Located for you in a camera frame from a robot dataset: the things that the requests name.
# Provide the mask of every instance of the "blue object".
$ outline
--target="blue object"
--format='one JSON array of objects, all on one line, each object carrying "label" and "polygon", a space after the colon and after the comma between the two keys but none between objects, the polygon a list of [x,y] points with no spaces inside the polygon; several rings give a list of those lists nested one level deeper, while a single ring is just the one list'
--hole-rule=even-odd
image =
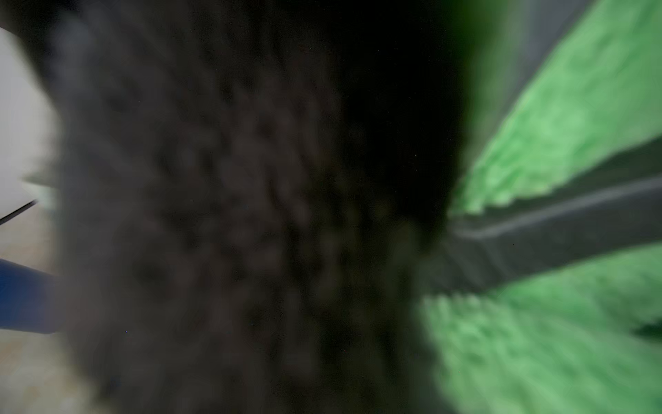
[{"label": "blue object", "polygon": [[0,259],[0,329],[53,333],[51,283],[48,274]]}]

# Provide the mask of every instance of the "dark object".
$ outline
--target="dark object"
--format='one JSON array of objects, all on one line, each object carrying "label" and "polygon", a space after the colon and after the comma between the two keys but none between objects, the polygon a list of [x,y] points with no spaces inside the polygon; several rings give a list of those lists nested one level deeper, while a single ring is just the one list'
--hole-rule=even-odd
[{"label": "dark object", "polygon": [[481,292],[662,240],[662,139],[621,153],[547,197],[452,221],[426,268],[442,292]]},{"label": "dark object", "polygon": [[23,213],[24,211],[26,211],[27,209],[29,209],[30,207],[32,207],[35,204],[37,204],[36,201],[31,201],[30,203],[27,203],[26,205],[24,205],[20,209],[17,209],[16,211],[13,211],[12,213],[9,213],[8,215],[6,215],[6,216],[4,216],[3,218],[0,219],[0,225],[5,224],[7,221],[10,221],[11,219],[13,219],[17,215]]},{"label": "dark object", "polygon": [[662,321],[657,321],[637,329],[635,335],[653,342],[662,342]]},{"label": "dark object", "polygon": [[48,41],[58,17],[75,11],[76,0],[0,0],[0,27],[19,38],[37,78],[46,87]]},{"label": "dark object", "polygon": [[452,411],[412,274],[461,142],[444,3],[125,0],[59,27],[64,331],[119,413]]},{"label": "dark object", "polygon": [[52,276],[0,260],[0,329],[53,333]]}]

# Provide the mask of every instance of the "white wall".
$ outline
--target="white wall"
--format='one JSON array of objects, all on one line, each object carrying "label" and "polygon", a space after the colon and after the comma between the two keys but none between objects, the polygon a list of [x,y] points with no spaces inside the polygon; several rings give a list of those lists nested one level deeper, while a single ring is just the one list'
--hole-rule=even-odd
[{"label": "white wall", "polygon": [[50,153],[53,114],[12,34],[0,29],[0,217],[34,197],[21,184]]}]

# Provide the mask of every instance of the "green carpet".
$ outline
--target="green carpet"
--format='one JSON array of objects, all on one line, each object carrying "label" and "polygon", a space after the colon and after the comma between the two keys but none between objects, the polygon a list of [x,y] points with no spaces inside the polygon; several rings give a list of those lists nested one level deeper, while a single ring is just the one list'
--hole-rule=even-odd
[{"label": "green carpet", "polygon": [[451,212],[477,214],[545,195],[660,134],[660,39],[662,1],[597,1],[520,96],[463,180]]},{"label": "green carpet", "polygon": [[662,412],[662,244],[594,258],[484,297],[423,306],[463,414]]}]

